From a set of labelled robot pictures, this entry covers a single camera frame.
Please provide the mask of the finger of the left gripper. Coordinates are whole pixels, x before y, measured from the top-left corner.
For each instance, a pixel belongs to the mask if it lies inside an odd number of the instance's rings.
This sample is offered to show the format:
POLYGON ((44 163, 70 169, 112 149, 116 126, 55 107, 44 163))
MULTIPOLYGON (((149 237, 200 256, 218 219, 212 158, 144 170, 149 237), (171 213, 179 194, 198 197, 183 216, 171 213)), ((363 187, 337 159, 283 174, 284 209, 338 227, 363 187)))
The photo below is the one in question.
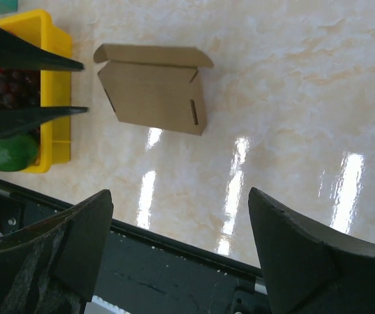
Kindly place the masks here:
POLYGON ((35 107, 0 111, 0 139, 26 133, 57 118, 88 111, 88 107, 35 107))
POLYGON ((0 68, 32 71, 82 71, 81 62, 47 52, 0 28, 0 68))

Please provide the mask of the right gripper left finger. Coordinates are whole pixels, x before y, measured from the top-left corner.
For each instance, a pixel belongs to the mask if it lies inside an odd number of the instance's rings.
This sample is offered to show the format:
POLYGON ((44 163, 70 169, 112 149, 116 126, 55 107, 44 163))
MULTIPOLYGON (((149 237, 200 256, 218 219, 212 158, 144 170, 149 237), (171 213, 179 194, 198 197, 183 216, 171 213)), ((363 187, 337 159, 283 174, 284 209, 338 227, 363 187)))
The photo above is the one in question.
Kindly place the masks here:
POLYGON ((0 237, 0 313, 84 313, 113 214, 109 190, 0 237))

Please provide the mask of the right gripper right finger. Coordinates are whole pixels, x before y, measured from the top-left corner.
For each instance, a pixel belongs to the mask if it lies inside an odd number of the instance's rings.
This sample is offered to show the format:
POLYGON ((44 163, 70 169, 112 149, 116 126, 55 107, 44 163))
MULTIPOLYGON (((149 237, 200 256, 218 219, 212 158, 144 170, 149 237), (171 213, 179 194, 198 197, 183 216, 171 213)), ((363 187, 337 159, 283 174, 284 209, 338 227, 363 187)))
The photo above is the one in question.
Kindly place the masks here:
POLYGON ((256 188, 248 208, 273 313, 375 313, 375 244, 256 188))

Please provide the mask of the brown cardboard box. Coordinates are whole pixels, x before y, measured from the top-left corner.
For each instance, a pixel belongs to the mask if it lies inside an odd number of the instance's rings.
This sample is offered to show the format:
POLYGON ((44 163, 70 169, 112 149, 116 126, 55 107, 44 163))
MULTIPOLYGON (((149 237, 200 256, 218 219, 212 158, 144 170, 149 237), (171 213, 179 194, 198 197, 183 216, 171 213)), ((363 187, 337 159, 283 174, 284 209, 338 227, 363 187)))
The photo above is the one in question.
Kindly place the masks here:
POLYGON ((103 43, 98 78, 120 122, 203 134, 207 110, 199 70, 213 68, 196 47, 103 43))

